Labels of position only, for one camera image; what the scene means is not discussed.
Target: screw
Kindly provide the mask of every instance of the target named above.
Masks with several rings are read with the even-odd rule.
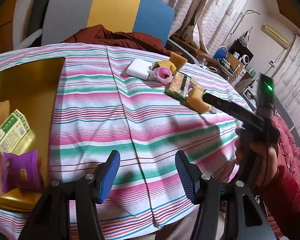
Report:
[[[55,179],[55,180],[53,180],[53,181],[51,182],[51,186],[53,186],[53,187],[58,186],[59,183],[60,183],[60,181],[57,180],[57,179]]]
[[[211,178],[211,176],[207,173],[204,173],[201,175],[201,178],[203,178],[204,180],[209,180]]]
[[[84,176],[86,179],[93,179],[94,174],[93,173],[88,173],[86,176]]]
[[[238,187],[243,187],[244,186],[244,183],[241,181],[241,180],[237,180],[235,182],[235,184],[238,186]]]

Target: person's hand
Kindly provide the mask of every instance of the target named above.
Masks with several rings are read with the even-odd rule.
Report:
[[[242,132],[242,129],[237,129],[236,133],[240,137],[240,133]],[[236,164],[240,164],[244,160],[244,152],[242,150],[242,142],[240,141],[240,138],[238,138],[235,142],[235,147],[237,150],[235,151],[235,155],[237,157]],[[256,185],[257,186],[266,186],[270,183],[270,181],[274,178],[275,174],[277,173],[277,154],[275,149],[270,146],[267,149],[266,143],[256,143],[251,142],[250,148],[255,151],[256,153],[259,153],[263,156],[263,162],[260,174],[257,177]],[[266,173],[266,161],[267,161],[267,155],[268,155],[268,168],[267,168],[267,174],[265,178]]]

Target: chair backrest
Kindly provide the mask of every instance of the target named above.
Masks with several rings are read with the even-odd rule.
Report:
[[[165,45],[173,17],[173,9],[157,0],[50,0],[41,45],[60,43],[98,24],[112,32],[147,33]]]

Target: yellow chair panel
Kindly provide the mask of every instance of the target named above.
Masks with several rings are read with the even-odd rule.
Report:
[[[111,32],[132,32],[140,0],[93,0],[87,27],[102,24]]]

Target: purple snack package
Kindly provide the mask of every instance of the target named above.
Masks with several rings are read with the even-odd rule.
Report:
[[[3,153],[1,161],[1,191],[7,193],[16,187],[41,189],[38,171],[38,151],[21,155]]]

